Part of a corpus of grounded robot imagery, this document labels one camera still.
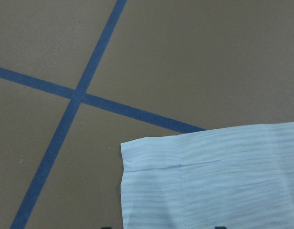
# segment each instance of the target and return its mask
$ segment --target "blue line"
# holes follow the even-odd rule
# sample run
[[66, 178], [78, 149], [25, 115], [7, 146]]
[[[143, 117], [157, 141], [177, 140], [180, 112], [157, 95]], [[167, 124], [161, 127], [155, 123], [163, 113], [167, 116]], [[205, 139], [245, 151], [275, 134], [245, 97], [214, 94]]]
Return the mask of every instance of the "blue line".
[[11, 229], [23, 229], [31, 215], [31, 212], [41, 193], [43, 185], [50, 173], [59, 150], [65, 140], [70, 126], [79, 109], [80, 103], [86, 93], [86, 90], [93, 78], [95, 70], [101, 60], [105, 48], [110, 40], [112, 32], [117, 24], [120, 14], [125, 6], [126, 0], [117, 0], [114, 9], [105, 25], [102, 35], [94, 49], [92, 57], [78, 83], [76, 91], [73, 93], [71, 100], [61, 118], [61, 121], [55, 131], [55, 134], [45, 152], [45, 155], [39, 165], [39, 168], [26, 192], [24, 200], [15, 216]]
[[70, 99], [74, 89], [0, 68], [0, 78]]
[[84, 104], [95, 106], [146, 123], [158, 125], [180, 133], [192, 133], [205, 130], [197, 126], [176, 121], [147, 111], [139, 110], [131, 106], [119, 104], [90, 94], [86, 94], [82, 102]]

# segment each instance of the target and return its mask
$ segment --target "light blue cloth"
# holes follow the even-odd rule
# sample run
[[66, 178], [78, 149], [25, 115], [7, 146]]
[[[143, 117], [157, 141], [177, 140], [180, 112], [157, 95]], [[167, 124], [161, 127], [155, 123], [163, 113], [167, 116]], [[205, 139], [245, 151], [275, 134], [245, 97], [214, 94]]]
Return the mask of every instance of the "light blue cloth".
[[294, 123], [121, 144], [124, 229], [294, 229]]

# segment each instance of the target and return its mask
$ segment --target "folded cloth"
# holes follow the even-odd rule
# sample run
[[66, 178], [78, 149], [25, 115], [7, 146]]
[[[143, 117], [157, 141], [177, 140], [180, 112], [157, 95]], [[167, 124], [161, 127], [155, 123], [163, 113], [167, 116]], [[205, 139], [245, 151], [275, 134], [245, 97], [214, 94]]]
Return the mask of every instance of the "folded cloth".
[[124, 229], [294, 229], [294, 123], [122, 143]]

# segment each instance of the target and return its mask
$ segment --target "floor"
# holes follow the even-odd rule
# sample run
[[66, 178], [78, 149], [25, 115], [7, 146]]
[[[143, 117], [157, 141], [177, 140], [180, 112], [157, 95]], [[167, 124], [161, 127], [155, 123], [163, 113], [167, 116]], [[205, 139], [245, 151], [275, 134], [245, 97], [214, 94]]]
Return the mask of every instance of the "floor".
[[0, 229], [122, 228], [122, 142], [294, 121], [294, 1], [0, 1]]

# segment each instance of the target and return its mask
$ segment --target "fabric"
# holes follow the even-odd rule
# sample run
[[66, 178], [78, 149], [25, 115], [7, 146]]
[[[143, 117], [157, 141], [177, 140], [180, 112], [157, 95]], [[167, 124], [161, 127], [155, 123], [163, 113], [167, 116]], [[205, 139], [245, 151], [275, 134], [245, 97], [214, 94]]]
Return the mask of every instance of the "fabric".
[[294, 123], [121, 144], [124, 229], [294, 229]]

